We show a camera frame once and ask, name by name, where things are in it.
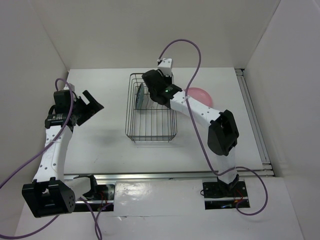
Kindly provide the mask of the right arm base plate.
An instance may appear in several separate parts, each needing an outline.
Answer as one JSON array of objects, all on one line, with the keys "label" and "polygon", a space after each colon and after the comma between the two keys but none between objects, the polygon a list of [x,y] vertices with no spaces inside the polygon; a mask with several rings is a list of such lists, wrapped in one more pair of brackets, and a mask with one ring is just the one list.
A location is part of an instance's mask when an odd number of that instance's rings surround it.
[{"label": "right arm base plate", "polygon": [[203,182],[200,194],[204,198],[205,210],[250,208],[248,192],[244,181],[239,181],[231,191],[220,189],[217,181]]}]

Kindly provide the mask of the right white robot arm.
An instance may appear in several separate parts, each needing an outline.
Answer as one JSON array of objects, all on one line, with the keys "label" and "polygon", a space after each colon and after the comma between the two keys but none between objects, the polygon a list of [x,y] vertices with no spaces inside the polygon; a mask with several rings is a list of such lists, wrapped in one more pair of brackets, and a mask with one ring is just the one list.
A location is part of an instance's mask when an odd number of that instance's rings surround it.
[{"label": "right white robot arm", "polygon": [[159,70],[145,72],[142,79],[154,102],[190,117],[194,126],[198,123],[207,129],[207,146],[216,155],[218,164],[218,190],[223,196],[230,196],[239,181],[235,160],[239,131],[233,113],[221,112],[187,96]]}]

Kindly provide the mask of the blue floral green plate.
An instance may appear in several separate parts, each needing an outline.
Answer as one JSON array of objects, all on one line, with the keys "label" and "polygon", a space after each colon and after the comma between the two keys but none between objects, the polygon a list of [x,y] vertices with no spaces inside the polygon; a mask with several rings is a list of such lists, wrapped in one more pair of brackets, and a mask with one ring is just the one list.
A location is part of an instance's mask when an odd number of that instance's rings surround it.
[{"label": "blue floral green plate", "polygon": [[143,105],[143,101],[144,101],[144,84],[141,83],[137,89],[137,93],[136,93],[136,99],[135,99],[135,109],[136,110],[140,110],[142,108]]}]

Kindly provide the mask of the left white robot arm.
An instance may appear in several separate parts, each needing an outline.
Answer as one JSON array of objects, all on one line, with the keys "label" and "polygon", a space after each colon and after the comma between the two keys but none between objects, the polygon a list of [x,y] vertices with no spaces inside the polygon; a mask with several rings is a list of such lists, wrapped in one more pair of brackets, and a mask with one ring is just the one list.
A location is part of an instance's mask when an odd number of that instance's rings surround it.
[{"label": "left white robot arm", "polygon": [[46,150],[32,182],[22,187],[22,196],[36,218],[70,214],[78,199],[92,200],[99,193],[92,174],[76,176],[69,183],[64,181],[67,150],[75,126],[81,126],[104,108],[87,90],[82,94],[88,103],[68,89],[53,94],[54,105],[44,121]]}]

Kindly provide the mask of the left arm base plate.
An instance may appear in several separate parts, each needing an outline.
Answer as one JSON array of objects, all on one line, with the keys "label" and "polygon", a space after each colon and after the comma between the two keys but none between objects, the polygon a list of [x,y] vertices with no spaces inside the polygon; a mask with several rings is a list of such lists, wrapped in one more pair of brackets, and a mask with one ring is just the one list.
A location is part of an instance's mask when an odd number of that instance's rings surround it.
[{"label": "left arm base plate", "polygon": [[114,199],[115,199],[116,185],[110,184],[98,184],[95,187],[95,192],[85,193],[82,198],[92,208],[94,213],[113,212],[114,211]]}]

